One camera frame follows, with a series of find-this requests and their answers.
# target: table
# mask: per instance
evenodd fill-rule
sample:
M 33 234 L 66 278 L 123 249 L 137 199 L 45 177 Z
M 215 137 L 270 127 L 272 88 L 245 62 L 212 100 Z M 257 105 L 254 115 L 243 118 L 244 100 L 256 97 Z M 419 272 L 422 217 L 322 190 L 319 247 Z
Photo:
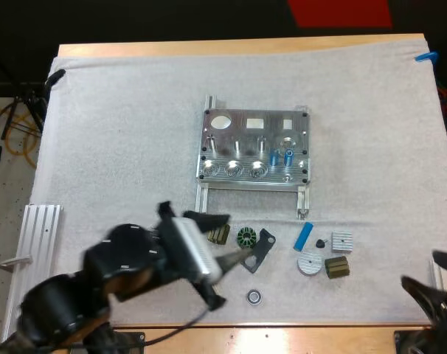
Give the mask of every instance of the table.
M 58 56 L 133 57 L 163 55 L 264 54 L 329 49 L 382 41 L 423 38 L 420 34 L 360 35 L 320 38 L 275 38 L 232 41 L 150 42 L 128 44 L 64 44 Z M 143 326 L 149 339 L 170 327 Z M 204 325 L 150 347 L 148 353 L 394 353 L 393 331 L 410 326 L 298 326 L 256 324 Z

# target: gear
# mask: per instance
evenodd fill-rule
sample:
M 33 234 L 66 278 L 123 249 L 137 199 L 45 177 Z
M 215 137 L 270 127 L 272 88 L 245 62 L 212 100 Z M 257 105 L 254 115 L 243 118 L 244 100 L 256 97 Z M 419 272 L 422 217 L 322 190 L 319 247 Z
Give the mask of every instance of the gear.
M 253 248 L 256 243 L 256 232 L 251 227 L 243 227 L 237 234 L 237 243 L 242 249 Z

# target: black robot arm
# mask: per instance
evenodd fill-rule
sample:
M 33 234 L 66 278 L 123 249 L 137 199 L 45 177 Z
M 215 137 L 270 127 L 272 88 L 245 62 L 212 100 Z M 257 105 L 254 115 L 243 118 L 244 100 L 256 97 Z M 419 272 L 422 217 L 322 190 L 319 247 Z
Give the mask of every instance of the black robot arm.
M 117 226 L 86 250 L 81 271 L 57 275 L 30 290 L 17 332 L 0 344 L 0 353 L 88 341 L 110 317 L 109 295 L 123 302 L 181 278 L 191 282 L 209 310 L 221 307 L 225 299 L 212 286 L 250 251 L 214 258 L 202 232 L 223 226 L 229 216 L 186 212 L 186 218 L 178 218 L 169 202 L 160 204 L 158 213 L 154 230 Z

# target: red object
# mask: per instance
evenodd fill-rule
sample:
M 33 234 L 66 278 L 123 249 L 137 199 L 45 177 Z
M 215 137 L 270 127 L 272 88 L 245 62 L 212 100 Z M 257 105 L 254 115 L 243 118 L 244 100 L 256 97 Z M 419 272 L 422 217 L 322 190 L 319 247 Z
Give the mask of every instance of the red object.
M 288 0 L 299 27 L 392 28 L 387 0 Z

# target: cable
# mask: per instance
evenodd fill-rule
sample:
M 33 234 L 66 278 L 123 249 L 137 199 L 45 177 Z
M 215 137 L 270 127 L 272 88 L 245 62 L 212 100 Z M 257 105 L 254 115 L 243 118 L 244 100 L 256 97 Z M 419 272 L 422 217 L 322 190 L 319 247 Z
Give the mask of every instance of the cable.
M 2 114 L 5 114 L 5 113 L 7 112 L 7 109 L 8 109 L 12 104 L 13 104 L 13 103 L 7 105 L 7 106 L 4 107 L 3 109 L 0 109 L 0 116 L 1 116 Z M 29 122 L 29 121 L 27 120 L 27 117 L 28 117 L 29 115 L 30 115 L 30 113 L 26 113 L 26 114 L 24 114 L 23 116 L 19 116 L 19 115 L 17 115 L 17 114 L 14 114 L 13 116 L 15 117 L 15 119 L 13 120 L 13 122 L 12 122 L 11 124 L 18 125 L 18 124 L 20 124 L 21 122 L 25 122 L 25 124 L 27 125 L 26 128 L 29 129 L 29 131 L 32 131 L 32 132 L 33 132 L 33 131 L 37 131 L 36 128 L 35 128 L 35 126 L 33 125 L 33 123 L 31 123 L 31 122 Z M 22 130 L 22 129 L 18 129 L 18 130 L 20 130 L 20 131 L 25 132 L 25 136 L 24 136 L 24 139 L 23 139 L 23 147 L 22 147 L 22 151 L 15 151 L 15 150 L 13 150 L 13 149 L 10 147 L 10 144 L 9 144 L 9 136 L 10 136 L 10 132 L 11 132 L 11 130 L 12 130 L 13 128 L 15 128 L 15 127 L 10 126 L 10 127 L 7 129 L 7 132 L 6 132 L 6 135 L 5 135 L 4 145 L 5 145 L 6 150 L 9 151 L 9 153 L 11 153 L 11 154 L 14 155 L 14 156 L 24 156 L 24 158 L 25 158 L 25 160 L 27 161 L 27 163 L 28 163 L 30 166 L 32 166 L 33 168 L 36 168 L 37 165 L 36 165 L 36 163 L 30 158 L 29 153 L 31 153 L 31 152 L 33 151 L 33 149 L 35 149 L 35 146 L 37 145 L 37 142 L 38 142 L 38 136 L 36 136 L 35 134 L 30 134 L 29 132 L 24 131 L 24 130 Z M 34 136 L 34 139 L 33 139 L 33 143 L 32 143 L 32 145 L 31 145 L 30 147 L 28 147 L 28 140 L 29 140 L 30 135 L 33 135 L 33 136 Z
M 203 313 L 201 313 L 199 316 L 197 316 L 196 318 L 194 318 L 192 321 L 189 321 L 186 324 L 183 324 L 180 328 L 176 328 L 175 330 L 169 332 L 168 334 L 165 334 L 164 336 L 152 339 L 150 341 L 146 341 L 145 342 L 145 346 L 148 347 L 150 345 L 154 345 L 159 343 L 160 341 L 165 341 L 166 339 L 171 338 L 172 336 L 175 336 L 176 334 L 182 332 L 183 330 L 186 330 L 188 328 L 191 328 L 195 323 L 201 321 L 206 315 L 207 312 L 209 312 L 209 310 L 206 308 L 205 311 Z
M 175 336 L 176 334 L 182 332 L 183 330 L 187 330 L 191 328 L 195 323 L 201 321 L 209 312 L 209 309 L 205 309 L 199 316 L 195 317 L 193 320 L 189 321 L 186 324 L 183 324 L 181 327 L 176 328 L 175 330 L 165 334 L 164 336 L 151 339 L 150 341 L 146 341 L 145 343 L 135 343 L 135 344 L 115 344 L 115 345 L 84 345 L 84 344 L 71 344 L 65 347 L 39 347 L 32 350 L 33 353 L 45 353 L 52 352 L 53 350 L 71 350 L 71 349 L 86 349 L 86 350 L 123 350 L 123 349 L 133 349 L 133 348 L 143 348 L 149 347 L 151 345 L 158 344 L 166 339 Z

